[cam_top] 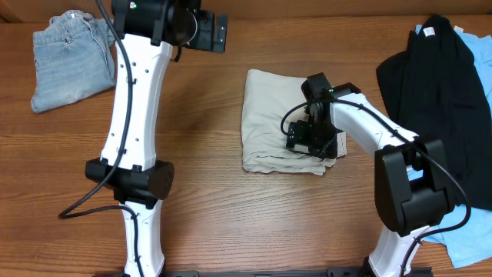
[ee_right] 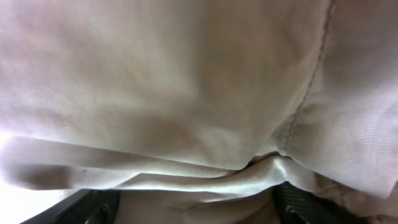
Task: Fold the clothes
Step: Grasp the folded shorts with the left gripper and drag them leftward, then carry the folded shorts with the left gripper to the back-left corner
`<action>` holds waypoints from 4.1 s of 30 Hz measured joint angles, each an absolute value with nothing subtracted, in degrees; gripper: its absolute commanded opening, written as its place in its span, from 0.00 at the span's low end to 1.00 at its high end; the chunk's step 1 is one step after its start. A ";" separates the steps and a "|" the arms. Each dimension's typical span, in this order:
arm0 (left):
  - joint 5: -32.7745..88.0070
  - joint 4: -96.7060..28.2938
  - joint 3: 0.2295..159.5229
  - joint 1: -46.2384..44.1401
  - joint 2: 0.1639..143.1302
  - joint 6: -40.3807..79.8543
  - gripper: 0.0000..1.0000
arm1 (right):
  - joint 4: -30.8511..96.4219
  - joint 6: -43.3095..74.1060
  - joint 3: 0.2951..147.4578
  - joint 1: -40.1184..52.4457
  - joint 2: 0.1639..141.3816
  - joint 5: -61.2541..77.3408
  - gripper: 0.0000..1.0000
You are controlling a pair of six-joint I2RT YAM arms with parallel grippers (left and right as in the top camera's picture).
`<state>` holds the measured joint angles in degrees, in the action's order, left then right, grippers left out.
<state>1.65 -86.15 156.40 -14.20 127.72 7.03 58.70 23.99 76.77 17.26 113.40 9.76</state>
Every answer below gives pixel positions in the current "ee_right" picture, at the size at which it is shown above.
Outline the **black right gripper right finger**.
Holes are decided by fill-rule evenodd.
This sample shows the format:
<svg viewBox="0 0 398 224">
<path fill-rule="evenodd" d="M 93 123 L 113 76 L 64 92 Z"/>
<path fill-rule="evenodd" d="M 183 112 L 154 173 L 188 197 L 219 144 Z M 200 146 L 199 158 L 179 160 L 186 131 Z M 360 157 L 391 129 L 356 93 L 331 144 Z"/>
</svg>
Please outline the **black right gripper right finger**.
<svg viewBox="0 0 398 224">
<path fill-rule="evenodd" d="M 274 187 L 272 198 L 283 224 L 367 224 L 336 203 L 301 190 L 289 182 Z"/>
</svg>

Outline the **beige khaki shorts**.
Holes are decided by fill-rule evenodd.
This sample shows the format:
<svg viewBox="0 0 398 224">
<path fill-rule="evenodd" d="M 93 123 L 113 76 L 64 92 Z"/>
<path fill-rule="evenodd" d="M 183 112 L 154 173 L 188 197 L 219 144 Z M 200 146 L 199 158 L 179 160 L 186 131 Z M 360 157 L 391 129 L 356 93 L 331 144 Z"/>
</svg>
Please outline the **beige khaki shorts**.
<svg viewBox="0 0 398 224">
<path fill-rule="evenodd" d="M 279 223 L 283 182 L 397 222 L 396 1 L 1 2 L 2 223 Z"/>
</svg>

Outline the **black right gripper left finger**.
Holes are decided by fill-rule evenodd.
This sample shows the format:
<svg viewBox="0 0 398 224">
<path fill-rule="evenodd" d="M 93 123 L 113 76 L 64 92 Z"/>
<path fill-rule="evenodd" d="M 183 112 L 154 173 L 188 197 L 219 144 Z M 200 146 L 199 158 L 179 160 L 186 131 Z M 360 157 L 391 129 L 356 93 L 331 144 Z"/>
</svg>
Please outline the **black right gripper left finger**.
<svg viewBox="0 0 398 224">
<path fill-rule="evenodd" d="M 113 224 L 120 191 L 83 189 L 21 224 Z"/>
</svg>

